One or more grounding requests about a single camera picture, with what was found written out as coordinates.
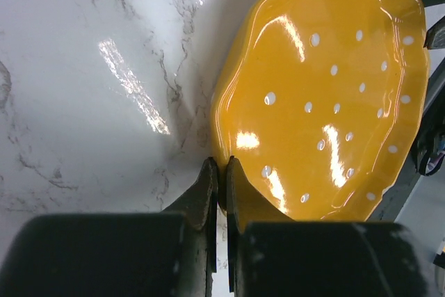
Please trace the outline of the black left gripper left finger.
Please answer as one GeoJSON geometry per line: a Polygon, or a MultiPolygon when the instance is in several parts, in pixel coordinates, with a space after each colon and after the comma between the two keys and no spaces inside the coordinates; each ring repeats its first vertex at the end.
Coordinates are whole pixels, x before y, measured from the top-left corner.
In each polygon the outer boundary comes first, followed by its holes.
{"type": "Polygon", "coordinates": [[[210,296],[218,169],[157,213],[52,214],[27,222],[1,267],[2,296],[210,296]]]}

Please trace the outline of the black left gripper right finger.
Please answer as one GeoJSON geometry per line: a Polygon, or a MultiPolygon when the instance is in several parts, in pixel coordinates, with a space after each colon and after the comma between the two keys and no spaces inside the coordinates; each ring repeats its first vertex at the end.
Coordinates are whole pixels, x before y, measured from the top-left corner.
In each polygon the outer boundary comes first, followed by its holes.
{"type": "Polygon", "coordinates": [[[294,221],[226,172],[229,290],[235,296],[429,296],[431,268],[397,223],[294,221]]]}

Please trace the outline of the yellow polka dot plate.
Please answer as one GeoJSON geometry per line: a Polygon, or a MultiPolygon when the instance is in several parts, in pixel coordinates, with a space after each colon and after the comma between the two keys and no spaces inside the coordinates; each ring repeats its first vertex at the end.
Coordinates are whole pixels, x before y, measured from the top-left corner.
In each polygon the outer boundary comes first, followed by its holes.
{"type": "Polygon", "coordinates": [[[429,55],[421,0],[258,0],[211,107],[221,172],[296,220],[366,220],[419,130],[429,55]]]}

